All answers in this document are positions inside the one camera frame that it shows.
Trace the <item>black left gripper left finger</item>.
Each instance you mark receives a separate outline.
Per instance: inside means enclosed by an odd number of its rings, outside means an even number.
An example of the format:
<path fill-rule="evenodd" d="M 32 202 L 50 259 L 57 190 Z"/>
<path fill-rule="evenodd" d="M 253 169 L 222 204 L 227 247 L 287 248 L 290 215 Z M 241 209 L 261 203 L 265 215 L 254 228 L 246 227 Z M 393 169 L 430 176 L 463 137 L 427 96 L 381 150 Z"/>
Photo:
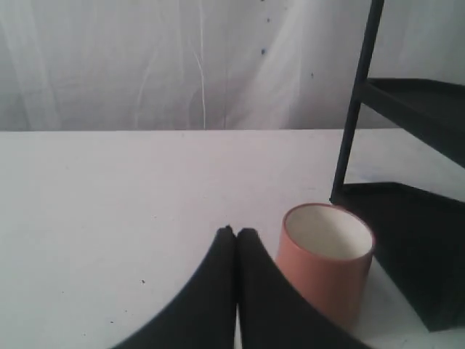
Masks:
<path fill-rule="evenodd" d="M 237 310 L 236 237 L 220 228 L 176 297 L 117 348 L 233 348 Z"/>

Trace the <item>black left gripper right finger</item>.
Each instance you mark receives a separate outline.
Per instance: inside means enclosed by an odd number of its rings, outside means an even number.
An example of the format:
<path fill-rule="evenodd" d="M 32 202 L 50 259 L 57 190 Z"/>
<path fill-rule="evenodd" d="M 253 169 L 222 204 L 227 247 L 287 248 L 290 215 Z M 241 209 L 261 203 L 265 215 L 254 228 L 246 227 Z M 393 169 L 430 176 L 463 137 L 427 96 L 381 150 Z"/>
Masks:
<path fill-rule="evenodd" d="M 238 311 L 243 348 L 367 348 L 332 324 L 286 280 L 253 228 L 237 234 Z"/>

